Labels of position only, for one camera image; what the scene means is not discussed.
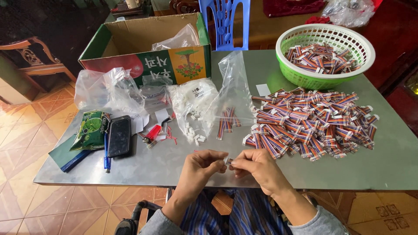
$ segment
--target blue plastic chair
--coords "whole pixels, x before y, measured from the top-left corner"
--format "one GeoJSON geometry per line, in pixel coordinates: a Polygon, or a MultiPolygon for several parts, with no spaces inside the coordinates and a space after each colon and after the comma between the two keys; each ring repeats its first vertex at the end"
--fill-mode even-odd
{"type": "Polygon", "coordinates": [[[203,15],[206,28],[208,28],[207,7],[212,9],[216,29],[216,51],[248,50],[248,31],[250,26],[250,0],[199,0],[200,12],[203,15]],[[242,47],[234,47],[232,28],[237,5],[242,3],[243,9],[243,35],[242,47]]]}

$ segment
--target smartphone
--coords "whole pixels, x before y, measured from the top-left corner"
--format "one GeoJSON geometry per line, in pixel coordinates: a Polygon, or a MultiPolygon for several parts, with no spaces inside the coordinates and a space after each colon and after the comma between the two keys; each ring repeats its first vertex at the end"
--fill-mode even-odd
{"type": "Polygon", "coordinates": [[[112,119],[109,129],[107,157],[130,155],[132,149],[130,117],[126,115],[112,119]]]}

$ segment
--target printed cardboard box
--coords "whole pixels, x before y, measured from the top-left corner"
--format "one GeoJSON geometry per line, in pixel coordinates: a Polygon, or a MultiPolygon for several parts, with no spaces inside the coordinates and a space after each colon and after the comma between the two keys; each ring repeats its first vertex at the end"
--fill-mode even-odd
{"type": "Polygon", "coordinates": [[[211,45],[201,13],[105,23],[79,58],[85,69],[108,72],[131,69],[136,84],[142,76],[167,77],[174,84],[211,76],[211,45]],[[151,51],[153,43],[174,37],[191,23],[200,46],[151,51]]]}

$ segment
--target striped pants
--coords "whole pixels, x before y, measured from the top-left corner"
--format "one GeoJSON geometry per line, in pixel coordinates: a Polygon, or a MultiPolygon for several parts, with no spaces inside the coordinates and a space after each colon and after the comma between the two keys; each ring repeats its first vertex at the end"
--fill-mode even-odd
{"type": "Polygon", "coordinates": [[[225,190],[234,199],[229,221],[212,205],[217,191],[204,189],[186,210],[180,228],[187,235],[287,235],[261,189],[225,190]]]}

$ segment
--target floor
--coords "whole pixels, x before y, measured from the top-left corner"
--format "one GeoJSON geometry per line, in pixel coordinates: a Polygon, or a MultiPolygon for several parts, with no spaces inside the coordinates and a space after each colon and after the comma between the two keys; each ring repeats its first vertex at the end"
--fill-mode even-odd
{"type": "MultiPolygon", "coordinates": [[[[0,103],[0,235],[111,235],[143,199],[164,205],[161,188],[41,186],[34,176],[64,133],[77,108],[75,84],[62,83],[30,104],[0,103]]],[[[418,192],[310,191],[352,235],[413,235],[418,232],[418,192]]],[[[219,193],[213,205],[231,212],[219,193]]],[[[141,215],[140,226],[145,224],[141,215]]]]}

